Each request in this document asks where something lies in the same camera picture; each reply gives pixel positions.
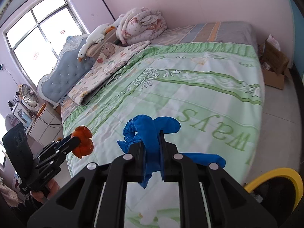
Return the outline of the person's left hand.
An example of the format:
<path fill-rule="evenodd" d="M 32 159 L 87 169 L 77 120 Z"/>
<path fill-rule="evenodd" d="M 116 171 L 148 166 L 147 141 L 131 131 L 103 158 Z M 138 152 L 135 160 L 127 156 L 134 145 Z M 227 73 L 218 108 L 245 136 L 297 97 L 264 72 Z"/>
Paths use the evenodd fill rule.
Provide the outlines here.
<path fill-rule="evenodd" d="M 38 192 L 31 191 L 30 194 L 38 202 L 45 203 L 47 200 L 50 200 L 60 190 L 60 186 L 58 185 L 55 179 L 51 179 L 47 183 L 46 188 L 49 191 L 47 197 L 44 195 L 42 191 L 38 191 Z"/>

